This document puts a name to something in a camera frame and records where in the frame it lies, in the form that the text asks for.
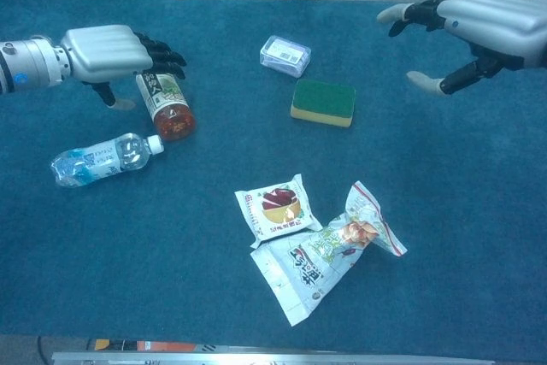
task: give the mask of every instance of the silver robotic arm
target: silver robotic arm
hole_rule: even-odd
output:
[[[120,108],[109,82],[143,72],[183,79],[185,59],[165,43],[128,26],[96,26],[66,32],[58,46],[47,38],[0,42],[0,94],[61,84],[74,77]]]
[[[450,95],[502,68],[547,68],[547,0],[400,3],[379,13],[377,20],[393,23],[390,37],[418,23],[427,31],[444,29],[469,43],[477,59],[444,78],[407,73],[414,84],[435,94]]]

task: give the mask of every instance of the yellow sponge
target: yellow sponge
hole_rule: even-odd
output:
[[[301,79],[292,98],[291,116],[339,127],[349,127],[353,119],[356,89]]]

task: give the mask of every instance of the teal carpet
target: teal carpet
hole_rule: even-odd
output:
[[[444,32],[388,38],[384,3],[0,0],[2,40],[127,24],[188,61],[197,130],[148,167],[80,189],[59,152],[154,127],[76,80],[0,96],[0,332],[547,360],[545,71],[502,72],[451,98],[404,74],[471,61]],[[259,64],[272,34],[304,74],[357,89],[349,129],[289,116],[296,80]],[[369,247],[291,328],[250,258],[234,191],[302,173],[327,224],[360,180],[409,252]]]

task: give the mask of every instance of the bottle label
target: bottle label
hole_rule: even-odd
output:
[[[188,107],[188,103],[172,75],[147,73],[138,76],[137,79],[138,88],[143,95],[152,120],[158,111],[172,104],[184,104]]]
[[[87,147],[79,155],[94,180],[121,173],[120,158],[113,140]]]

